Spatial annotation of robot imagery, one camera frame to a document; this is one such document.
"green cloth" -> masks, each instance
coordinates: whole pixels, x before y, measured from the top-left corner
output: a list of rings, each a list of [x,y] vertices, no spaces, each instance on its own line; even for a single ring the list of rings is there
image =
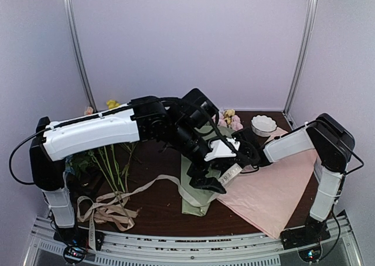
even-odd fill
[[[205,125],[198,131],[201,133],[209,132],[212,129],[211,126]],[[230,128],[226,127],[219,127],[219,130],[221,134],[227,137],[231,137],[231,134],[234,132]],[[210,135],[204,137],[205,140],[211,139],[215,137],[216,134],[213,132]],[[186,200],[182,199],[182,213],[183,214],[192,214],[195,216],[204,216],[206,215],[210,203],[207,203],[209,199],[212,197],[214,192],[207,191],[207,190],[200,190],[200,189],[194,189],[189,185],[189,182],[191,180],[191,177],[188,176],[188,169],[190,167],[191,161],[185,158],[184,156],[181,158],[181,186],[191,195],[193,196],[199,203],[202,204],[202,207],[195,207],[192,206],[190,203],[188,203]],[[206,175],[206,177],[220,177],[220,171],[209,169],[209,173]]]

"metal pole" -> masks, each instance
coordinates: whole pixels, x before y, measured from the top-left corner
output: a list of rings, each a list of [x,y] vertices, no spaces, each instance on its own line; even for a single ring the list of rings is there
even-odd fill
[[[315,15],[316,15],[316,7],[318,5],[318,0],[309,0],[307,14],[306,14],[306,21],[305,21],[305,28],[304,33],[302,36],[302,43],[301,48],[299,50],[297,64],[294,70],[293,81],[291,84],[291,89],[288,94],[287,103],[284,107],[284,114],[289,116],[289,112],[295,97],[295,92],[298,87],[299,79],[301,78],[302,69],[304,67],[304,63],[306,60],[306,54],[308,50],[308,45],[311,38],[312,29],[314,26]]]
[[[93,93],[91,92],[90,84],[88,83],[87,73],[86,73],[86,69],[84,67],[84,62],[82,58],[81,47],[80,47],[80,43],[78,40],[76,21],[74,20],[73,4],[71,0],[64,0],[64,5],[65,5],[66,16],[68,18],[68,23],[69,23],[69,28],[70,28],[70,35],[73,41],[74,57],[76,58],[77,67],[78,67],[82,85],[83,85],[83,90],[85,92],[89,106],[91,106],[94,109],[94,112],[97,112]]]

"pink cloth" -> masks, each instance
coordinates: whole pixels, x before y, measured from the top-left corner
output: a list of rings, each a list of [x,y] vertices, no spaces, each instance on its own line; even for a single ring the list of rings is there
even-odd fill
[[[284,133],[277,128],[270,139]],[[316,157],[315,150],[308,150],[240,175],[217,199],[269,237],[278,238],[307,187]]]

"metal frame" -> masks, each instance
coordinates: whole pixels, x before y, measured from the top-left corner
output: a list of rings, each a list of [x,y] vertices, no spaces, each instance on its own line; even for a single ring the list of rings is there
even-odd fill
[[[69,23],[69,28],[70,28],[70,35],[73,41],[74,57],[76,58],[77,67],[78,67],[82,85],[83,85],[83,90],[85,92],[89,105],[94,109],[94,112],[97,112],[97,107],[95,105],[93,93],[90,88],[90,83],[88,82],[86,69],[84,67],[81,47],[80,47],[80,43],[78,40],[76,21],[74,20],[73,4],[71,0],[64,0],[64,5],[65,5],[66,16],[68,18],[68,23]]]
[[[307,50],[308,50],[308,46],[309,46],[309,42],[311,38],[312,29],[314,26],[317,6],[318,6],[318,0],[309,0],[309,4],[307,7],[305,28],[304,28],[304,33],[302,36],[301,48],[299,50],[298,60],[297,60],[297,64],[294,70],[291,89],[289,91],[288,99],[284,107],[284,114],[286,116],[289,115],[289,112],[291,110],[291,106],[295,97],[295,92],[297,90],[298,83],[301,78],[301,73],[302,73],[302,69],[304,67],[304,63],[306,60]]]
[[[351,265],[362,266],[363,262],[347,217],[340,216],[338,220],[341,238],[345,242],[344,248]],[[336,240],[338,227],[333,219],[328,220],[328,228],[332,236],[323,243]],[[277,266],[281,263],[281,254],[297,251],[296,248],[284,250],[280,240],[271,239],[264,233],[218,237],[155,237],[107,231],[103,233],[105,237],[101,251],[90,251],[85,262],[103,266]],[[65,246],[54,241],[53,234],[50,220],[37,217],[24,266],[34,265],[39,250],[62,254]]]

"white bowl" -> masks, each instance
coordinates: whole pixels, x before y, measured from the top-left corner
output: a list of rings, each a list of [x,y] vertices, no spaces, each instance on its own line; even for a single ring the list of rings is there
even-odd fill
[[[276,122],[266,115],[257,115],[251,120],[251,129],[260,137],[269,137],[276,127]]]

